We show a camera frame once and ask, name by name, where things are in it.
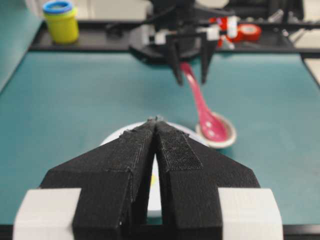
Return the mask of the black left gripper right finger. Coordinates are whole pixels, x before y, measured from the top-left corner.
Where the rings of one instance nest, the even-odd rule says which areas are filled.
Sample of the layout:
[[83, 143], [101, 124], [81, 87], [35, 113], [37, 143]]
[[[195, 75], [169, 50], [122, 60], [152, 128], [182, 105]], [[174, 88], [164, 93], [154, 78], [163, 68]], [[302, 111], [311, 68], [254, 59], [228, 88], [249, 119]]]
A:
[[258, 188], [254, 172], [163, 121], [154, 132], [162, 223], [177, 240], [220, 240], [219, 188]]

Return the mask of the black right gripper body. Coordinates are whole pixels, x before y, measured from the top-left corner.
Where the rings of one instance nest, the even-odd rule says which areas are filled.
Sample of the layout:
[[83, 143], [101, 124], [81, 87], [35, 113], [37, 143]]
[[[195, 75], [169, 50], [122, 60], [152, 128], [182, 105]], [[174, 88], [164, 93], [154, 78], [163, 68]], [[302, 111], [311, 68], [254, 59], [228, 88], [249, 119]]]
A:
[[219, 26], [210, 23], [210, 18], [227, 17], [224, 35], [235, 36], [235, 11], [208, 7], [197, 0], [152, 0], [147, 10], [147, 44], [165, 47], [166, 36], [175, 38], [179, 48], [192, 48], [201, 43], [201, 34], [208, 40], [218, 40]]

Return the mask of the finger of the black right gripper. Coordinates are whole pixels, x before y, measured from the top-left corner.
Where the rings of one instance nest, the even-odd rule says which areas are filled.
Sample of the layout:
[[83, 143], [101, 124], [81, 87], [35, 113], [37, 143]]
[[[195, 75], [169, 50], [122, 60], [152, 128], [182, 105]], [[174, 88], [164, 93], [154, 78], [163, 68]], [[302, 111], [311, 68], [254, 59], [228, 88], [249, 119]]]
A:
[[200, 34], [200, 61], [201, 61], [201, 83], [205, 84], [209, 71], [209, 65], [213, 54], [216, 51], [217, 40], [208, 40], [206, 33]]
[[180, 69], [179, 54], [178, 54], [175, 38], [171, 35], [166, 36], [165, 58], [168, 65], [171, 67], [173, 71], [177, 84], [182, 86], [183, 77]]

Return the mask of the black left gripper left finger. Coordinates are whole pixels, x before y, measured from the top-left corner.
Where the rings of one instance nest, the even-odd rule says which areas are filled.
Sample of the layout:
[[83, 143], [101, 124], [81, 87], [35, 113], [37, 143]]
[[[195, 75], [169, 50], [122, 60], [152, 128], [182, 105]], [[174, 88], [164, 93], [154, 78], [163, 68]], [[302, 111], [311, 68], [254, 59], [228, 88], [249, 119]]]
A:
[[51, 168], [43, 189], [80, 188], [72, 228], [78, 240], [122, 240], [147, 222], [155, 121]]

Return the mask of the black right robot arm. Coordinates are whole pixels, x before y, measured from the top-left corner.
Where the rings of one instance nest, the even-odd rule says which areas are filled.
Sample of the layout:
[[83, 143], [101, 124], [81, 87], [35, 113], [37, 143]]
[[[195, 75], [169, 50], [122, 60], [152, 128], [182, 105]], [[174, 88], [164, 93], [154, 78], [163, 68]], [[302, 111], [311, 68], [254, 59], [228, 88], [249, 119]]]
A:
[[153, 0], [147, 18], [129, 33], [129, 49], [150, 63], [170, 66], [183, 85], [181, 63], [200, 57], [201, 82], [221, 35], [237, 35], [233, 10], [204, 6], [195, 0]]

